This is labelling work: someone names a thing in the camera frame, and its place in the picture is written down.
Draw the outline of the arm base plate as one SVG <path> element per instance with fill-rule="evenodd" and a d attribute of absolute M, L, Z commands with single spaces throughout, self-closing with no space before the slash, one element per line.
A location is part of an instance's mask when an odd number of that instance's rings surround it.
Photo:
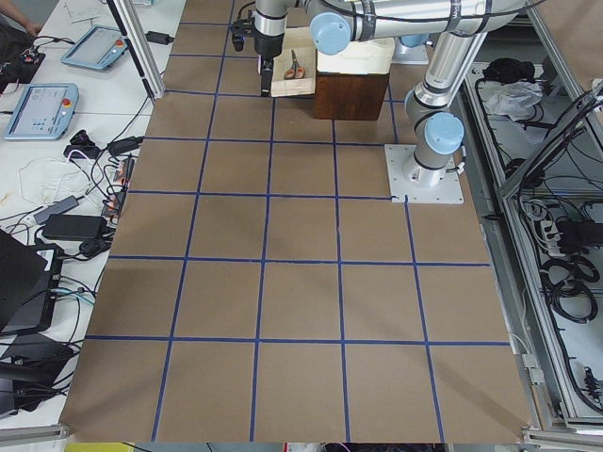
<path fill-rule="evenodd" d="M 441 169 L 425 169 L 415 160 L 416 145 L 386 144 L 385 163 L 390 199 L 397 203 L 463 204 L 464 195 L 454 158 Z"/>

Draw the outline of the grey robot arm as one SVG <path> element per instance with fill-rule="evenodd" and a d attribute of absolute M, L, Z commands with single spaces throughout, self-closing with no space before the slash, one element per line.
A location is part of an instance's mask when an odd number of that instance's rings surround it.
<path fill-rule="evenodd" d="M 261 57 L 262 94 L 269 95 L 274 58 L 282 53 L 287 14 L 302 8 L 317 49 L 333 56 L 353 41 L 435 34 L 423 78 L 409 91 L 406 113 L 416 147 L 403 177 L 418 187 L 437 186 L 463 142 L 464 126 L 448 111 L 486 35 L 525 11 L 524 1 L 257 1 L 252 14 L 254 50 Z"/>

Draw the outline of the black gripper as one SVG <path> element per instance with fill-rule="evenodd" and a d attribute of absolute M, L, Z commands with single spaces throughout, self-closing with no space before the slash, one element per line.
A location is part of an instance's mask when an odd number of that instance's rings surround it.
<path fill-rule="evenodd" d="M 259 30 L 253 30 L 253 45 L 259 57 L 260 94 L 262 97 L 271 95 L 271 85 L 274 71 L 274 58 L 282 53 L 285 34 L 276 36 L 266 35 Z"/>
<path fill-rule="evenodd" d="M 253 35 L 253 12 L 249 11 L 246 16 L 238 16 L 230 24 L 231 43 L 236 52 L 242 52 L 245 39 Z"/>

